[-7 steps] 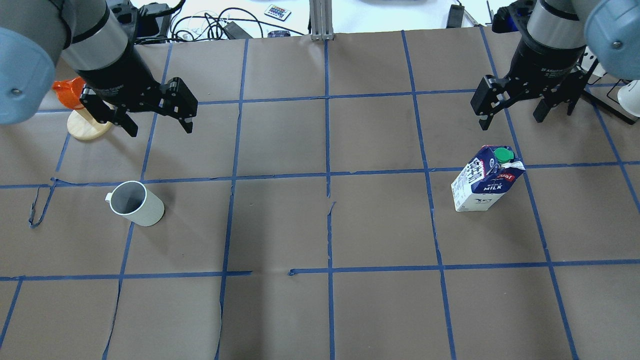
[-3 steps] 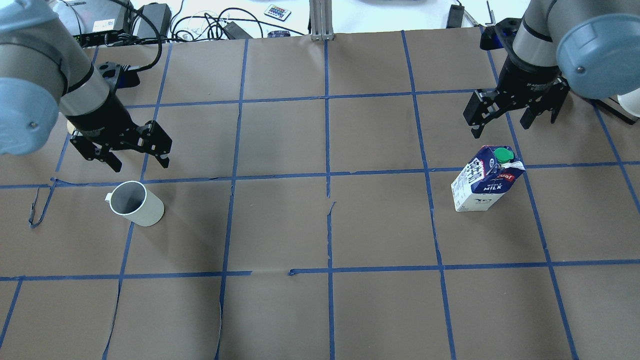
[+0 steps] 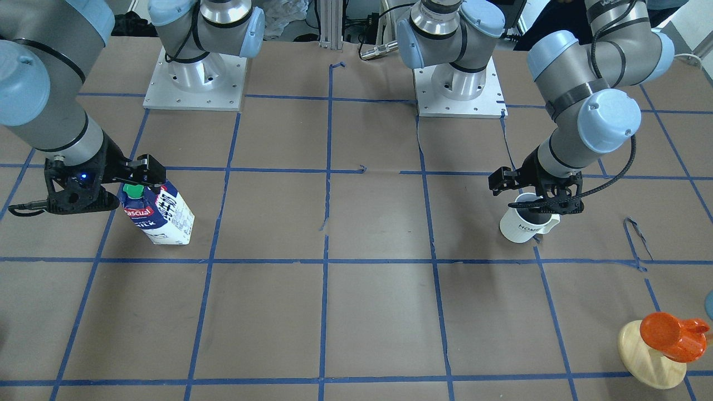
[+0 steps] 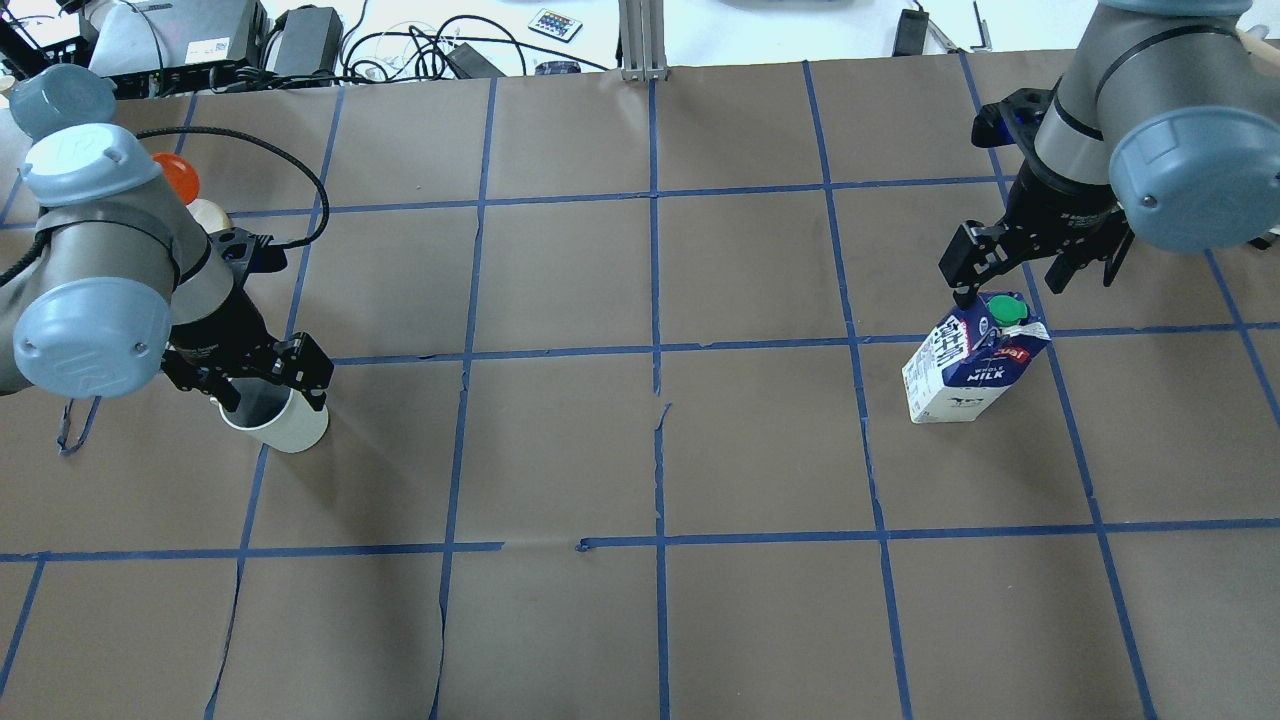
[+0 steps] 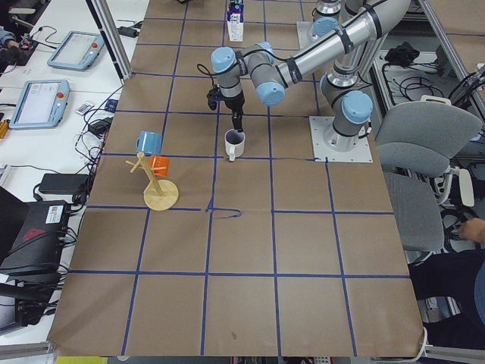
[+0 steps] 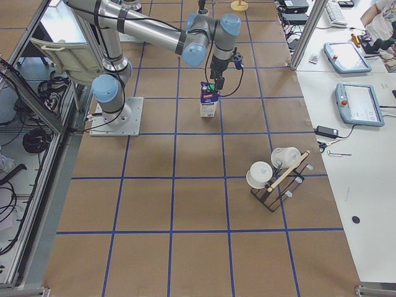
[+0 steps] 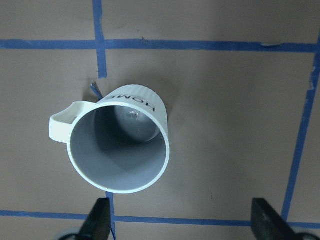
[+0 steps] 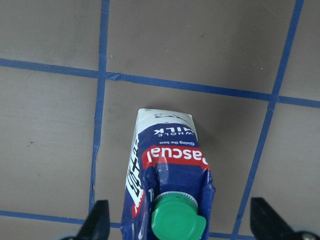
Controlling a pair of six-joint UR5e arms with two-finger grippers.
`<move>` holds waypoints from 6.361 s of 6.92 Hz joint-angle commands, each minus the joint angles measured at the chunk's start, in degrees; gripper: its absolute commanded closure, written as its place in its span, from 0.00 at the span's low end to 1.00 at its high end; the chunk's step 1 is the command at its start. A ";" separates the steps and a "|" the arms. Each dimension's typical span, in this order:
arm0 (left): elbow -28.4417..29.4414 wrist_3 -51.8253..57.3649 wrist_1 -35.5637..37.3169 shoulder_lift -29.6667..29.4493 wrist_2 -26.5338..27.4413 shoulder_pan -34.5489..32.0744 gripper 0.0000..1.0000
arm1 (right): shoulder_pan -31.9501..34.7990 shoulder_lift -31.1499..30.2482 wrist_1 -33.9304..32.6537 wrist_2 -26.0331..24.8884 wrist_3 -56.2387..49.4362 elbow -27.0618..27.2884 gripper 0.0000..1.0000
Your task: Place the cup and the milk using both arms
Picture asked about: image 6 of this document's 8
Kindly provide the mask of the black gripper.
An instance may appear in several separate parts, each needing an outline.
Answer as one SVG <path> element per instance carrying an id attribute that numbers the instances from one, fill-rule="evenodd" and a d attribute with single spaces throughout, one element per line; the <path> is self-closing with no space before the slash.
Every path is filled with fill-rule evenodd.
<path id="1" fill-rule="evenodd" d="M 228 69 L 231 58 L 220 59 L 215 55 L 212 56 L 210 63 L 210 79 L 215 81 L 215 90 L 222 90 L 225 79 L 223 73 Z"/>
<path id="2" fill-rule="evenodd" d="M 203 11 L 205 9 L 205 0 L 198 0 L 199 10 Z"/>

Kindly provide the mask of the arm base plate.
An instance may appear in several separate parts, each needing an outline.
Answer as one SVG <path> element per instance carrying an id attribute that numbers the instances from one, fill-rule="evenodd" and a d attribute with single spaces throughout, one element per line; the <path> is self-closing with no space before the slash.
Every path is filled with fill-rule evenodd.
<path id="1" fill-rule="evenodd" d="M 119 33 L 119 38 L 121 43 L 143 43 L 144 41 L 140 38 L 127 35 L 125 33 Z"/>
<path id="2" fill-rule="evenodd" d="M 92 137 L 138 136 L 143 104 L 143 97 L 127 97 L 118 117 L 117 113 L 94 117 L 89 134 Z"/>

